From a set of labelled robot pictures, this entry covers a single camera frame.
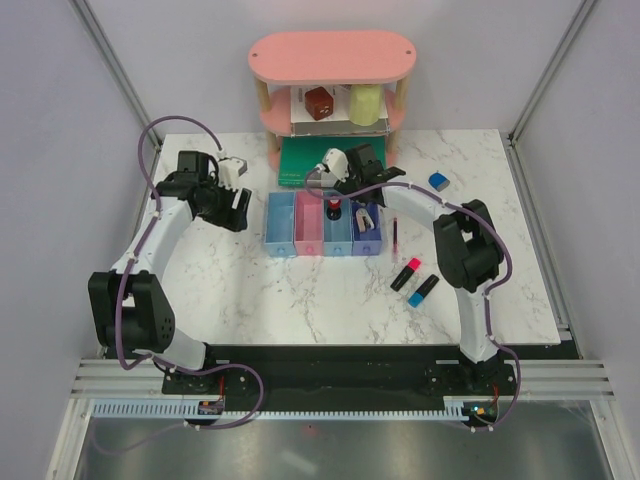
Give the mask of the small pink white stapler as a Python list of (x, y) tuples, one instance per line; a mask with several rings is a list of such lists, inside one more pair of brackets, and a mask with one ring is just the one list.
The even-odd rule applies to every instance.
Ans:
[(375, 222), (372, 220), (366, 208), (356, 210), (355, 220), (360, 233), (365, 233), (375, 228)]

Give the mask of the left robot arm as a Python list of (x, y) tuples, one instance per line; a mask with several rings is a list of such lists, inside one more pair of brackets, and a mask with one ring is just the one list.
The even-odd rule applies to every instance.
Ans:
[(248, 170), (238, 157), (215, 158), (182, 150), (177, 167), (151, 186), (147, 211), (127, 251), (106, 272), (95, 272), (88, 292), (99, 343), (131, 370), (152, 361), (166, 394), (223, 391), (212, 348), (176, 325), (161, 280), (181, 236), (196, 219), (230, 232), (248, 226), (251, 191), (239, 179)]

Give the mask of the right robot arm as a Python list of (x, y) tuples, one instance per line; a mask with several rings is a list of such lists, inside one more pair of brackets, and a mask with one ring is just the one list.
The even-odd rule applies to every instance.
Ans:
[(461, 328), (462, 355), (455, 379), (467, 392), (489, 387), (501, 368), (499, 343), (491, 325), (490, 293), (500, 286), (500, 265), (512, 262), (497, 234), (487, 206), (479, 201), (454, 205), (413, 183), (398, 167), (385, 168), (373, 147), (363, 144), (346, 151), (327, 150), (307, 174), (335, 178), (333, 194), (323, 200), (373, 203), (405, 215), (434, 235), (441, 277), (454, 289)]

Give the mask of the four-compartment blue pink organizer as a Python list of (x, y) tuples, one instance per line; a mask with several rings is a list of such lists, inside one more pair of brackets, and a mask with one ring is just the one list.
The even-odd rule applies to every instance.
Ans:
[[(355, 213), (366, 208), (375, 228), (358, 231)], [(376, 204), (341, 200), (342, 216), (327, 218), (327, 201), (306, 191), (271, 192), (267, 199), (264, 245), (269, 256), (377, 256), (383, 247), (382, 222)]]

